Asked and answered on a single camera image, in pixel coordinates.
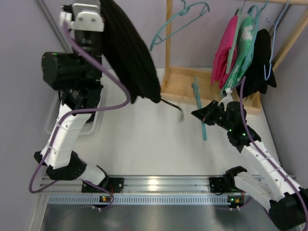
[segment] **hanging clothes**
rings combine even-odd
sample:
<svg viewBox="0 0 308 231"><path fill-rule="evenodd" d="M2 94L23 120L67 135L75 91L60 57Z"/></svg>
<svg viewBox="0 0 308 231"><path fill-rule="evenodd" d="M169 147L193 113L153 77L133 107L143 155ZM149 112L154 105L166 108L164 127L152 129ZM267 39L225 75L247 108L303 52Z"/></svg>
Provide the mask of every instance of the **hanging clothes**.
<svg viewBox="0 0 308 231"><path fill-rule="evenodd" d="M270 34L266 29L262 29L257 33L254 57L251 65L245 72L246 80L244 83L243 98L259 91L265 94L268 89L268 85L273 88L277 87L274 72L270 69ZM266 81L264 78L264 65L267 72L270 69L270 77ZM236 88L237 94L240 95L240 86Z"/></svg>
<svg viewBox="0 0 308 231"><path fill-rule="evenodd" d="M226 74L227 64L228 64L228 55L229 51L232 48L233 39L236 31L238 16L232 17L229 21L225 33L220 41L220 45L218 51L215 55L215 59L213 62L213 69L212 69L212 76L211 76L211 85L214 84L215 81L219 81L219 88L225 85L229 75L231 72ZM235 47L232 63L231 63L231 70L235 64L237 49Z"/></svg>
<svg viewBox="0 0 308 231"><path fill-rule="evenodd" d="M101 0L105 19L103 55L128 89L131 103L138 96L161 100L160 84L151 55L134 25L113 0Z"/></svg>
<svg viewBox="0 0 308 231"><path fill-rule="evenodd" d="M251 16L246 17L241 24L237 45L236 62L226 84L223 87L224 90L227 88L233 89L244 76L245 70L242 70L241 67L253 42L254 25L254 19Z"/></svg>

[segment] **wooden rack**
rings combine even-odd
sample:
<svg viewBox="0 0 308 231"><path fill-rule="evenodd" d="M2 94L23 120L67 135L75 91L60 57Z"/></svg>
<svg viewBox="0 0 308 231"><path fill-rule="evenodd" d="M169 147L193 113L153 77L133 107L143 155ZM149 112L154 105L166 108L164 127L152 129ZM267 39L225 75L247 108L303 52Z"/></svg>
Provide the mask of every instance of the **wooden rack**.
<svg viewBox="0 0 308 231"><path fill-rule="evenodd" d="M269 0L275 3L286 3L287 0ZM291 0L290 4L308 5L308 0ZM172 17L172 0L167 0L167 21ZM281 49L273 59L273 71L277 69L281 61L293 46L299 35L302 33L308 23L308 8L298 20L294 29L282 45ZM171 22L166 26L166 36L171 34ZM165 100L179 103L196 104L192 83L194 78L198 77L199 93L202 106L207 106L212 100L220 101L220 89L216 82L211 86L211 72L201 71L192 68L170 66L171 38L166 40L166 71L162 83L161 96ZM233 99L239 101L236 92L232 94ZM260 93L254 93L244 102L248 114L257 115L261 111Z"/></svg>

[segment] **wooden beam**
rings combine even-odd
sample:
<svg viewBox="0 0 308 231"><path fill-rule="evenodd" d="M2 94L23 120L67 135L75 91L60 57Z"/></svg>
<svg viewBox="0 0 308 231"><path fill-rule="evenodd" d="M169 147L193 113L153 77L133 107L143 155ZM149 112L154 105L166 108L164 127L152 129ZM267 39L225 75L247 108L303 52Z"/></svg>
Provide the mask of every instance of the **wooden beam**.
<svg viewBox="0 0 308 231"><path fill-rule="evenodd" d="M266 0L246 0L246 1L266 2ZM288 0L269 0L269 3L286 4L287 2L288 2ZM308 0L290 0L290 5L308 6Z"/></svg>
<svg viewBox="0 0 308 231"><path fill-rule="evenodd" d="M294 26L293 30L289 34L286 41L281 46L280 50L276 54L275 58L273 59L273 71L275 72L282 62L282 60L285 58L295 41L298 39L300 34L303 32L305 27L308 24L308 7Z"/></svg>
<svg viewBox="0 0 308 231"><path fill-rule="evenodd" d="M172 17L172 0L167 0L167 21ZM166 37L171 34L171 22L166 26ZM171 38L166 40L166 77L170 74L170 53L171 53ZM168 86L168 78L165 79L165 86Z"/></svg>

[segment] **white tabletop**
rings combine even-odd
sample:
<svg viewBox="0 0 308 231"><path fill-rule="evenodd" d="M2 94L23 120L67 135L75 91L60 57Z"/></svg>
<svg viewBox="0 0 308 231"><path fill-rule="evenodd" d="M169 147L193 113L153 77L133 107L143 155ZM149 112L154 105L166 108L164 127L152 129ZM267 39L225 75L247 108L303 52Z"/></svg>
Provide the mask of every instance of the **white tabletop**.
<svg viewBox="0 0 308 231"><path fill-rule="evenodd" d="M157 73L162 79L164 69ZM106 106L125 100L124 93L106 77L103 84ZM201 122L191 115L197 107L175 104L184 110L184 122L179 122L179 110L141 98L124 108L99 113L95 131L80 136L74 150L111 175L221 175L235 166L258 175L229 143L224 129L206 125L207 141L203 141ZM247 122L278 161L263 111L247 115Z"/></svg>

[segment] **black garment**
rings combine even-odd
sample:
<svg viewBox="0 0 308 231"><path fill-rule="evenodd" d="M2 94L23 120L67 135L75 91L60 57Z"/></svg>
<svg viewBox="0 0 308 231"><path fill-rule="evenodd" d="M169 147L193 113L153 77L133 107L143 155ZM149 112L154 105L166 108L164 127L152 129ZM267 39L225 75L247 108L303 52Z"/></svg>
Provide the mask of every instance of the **black garment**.
<svg viewBox="0 0 308 231"><path fill-rule="evenodd" d="M266 66L267 75L270 68L270 55L270 34L266 29L262 29L257 33L254 57L244 74L244 76L246 76L246 80L244 83L243 98L257 91L265 94L268 89L268 85L274 88L277 87L272 69L270 70L270 77L267 81L265 81L264 77L264 65ZM236 88L238 95L240 95L240 89L241 86Z"/></svg>
<svg viewBox="0 0 308 231"><path fill-rule="evenodd" d="M101 0L105 19L103 55L129 90L131 103L138 96L161 100L160 84L144 41L123 10L113 0Z"/></svg>

